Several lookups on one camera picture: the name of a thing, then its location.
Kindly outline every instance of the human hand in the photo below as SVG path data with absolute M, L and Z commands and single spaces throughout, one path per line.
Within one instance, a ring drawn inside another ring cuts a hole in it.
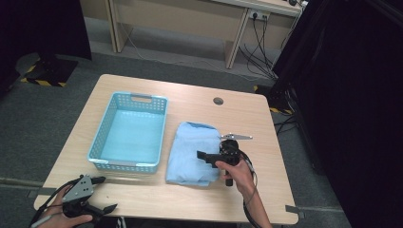
M 253 182 L 253 176 L 248 164 L 244 159 L 241 159 L 237 165 L 230 165 L 224 161 L 216 161 L 216 166 L 219 169 L 228 171 L 228 175 L 221 176 L 223 179 L 234 179 L 237 184 L 238 191 L 244 196 L 253 194 L 255 190 L 255 184 Z
M 57 194 L 53 203 L 41 216 L 41 218 L 47 216 L 51 216 L 51 218 L 41 224 L 38 228 L 71 228 L 73 226 L 92 221 L 91 215 L 82 215 L 76 218 L 68 218 L 67 216 L 65 216 L 65 214 L 63 214 L 62 198 L 70 187 L 71 186 L 66 186 Z

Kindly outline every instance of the black curtain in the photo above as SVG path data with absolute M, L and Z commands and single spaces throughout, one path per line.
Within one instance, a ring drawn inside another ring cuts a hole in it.
M 402 3 L 311 0 L 308 8 L 274 68 L 277 89 L 294 90 L 312 147 L 352 226 L 401 227 Z
M 0 88 L 22 56 L 42 52 L 91 59 L 79 0 L 12 0 L 0 6 Z

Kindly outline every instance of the blue towel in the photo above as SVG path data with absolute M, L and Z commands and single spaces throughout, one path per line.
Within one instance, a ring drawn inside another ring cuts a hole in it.
M 181 123 L 175 135 L 166 170 L 166 181 L 183 185 L 208 186 L 220 176 L 218 168 L 198 159 L 197 151 L 220 153 L 220 133 L 203 123 Z

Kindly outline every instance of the electrical outlet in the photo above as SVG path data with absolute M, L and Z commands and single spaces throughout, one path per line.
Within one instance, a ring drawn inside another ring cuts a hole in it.
M 249 14 L 250 18 L 254 18 L 254 14 L 257 15 L 256 20 L 265 21 L 269 19 L 270 12 L 268 11 L 261 11 L 257 9 L 251 9 L 251 13 Z

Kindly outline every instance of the wooden tabletop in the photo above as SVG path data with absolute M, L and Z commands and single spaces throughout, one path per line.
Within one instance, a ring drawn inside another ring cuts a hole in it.
M 115 91 L 160 95 L 169 100 L 163 151 L 156 174 L 99 171 L 86 159 L 106 105 Z M 216 97 L 223 99 L 222 105 L 214 104 Z M 236 186 L 227 187 L 223 180 L 208 187 L 165 182 L 169 152 L 181 122 L 210 124 L 222 135 L 253 136 L 253 140 L 239 141 L 240 149 L 254 164 L 259 193 L 270 220 L 278 224 L 297 222 L 296 214 L 285 211 L 286 205 L 295 206 L 295 203 L 265 97 L 209 87 L 101 76 L 44 187 L 58 188 L 81 174 L 105 176 L 106 182 L 95 187 L 89 201 L 99 208 L 118 203 L 111 214 L 114 216 L 247 222 Z M 47 199 L 48 196 L 38 196 L 35 208 Z

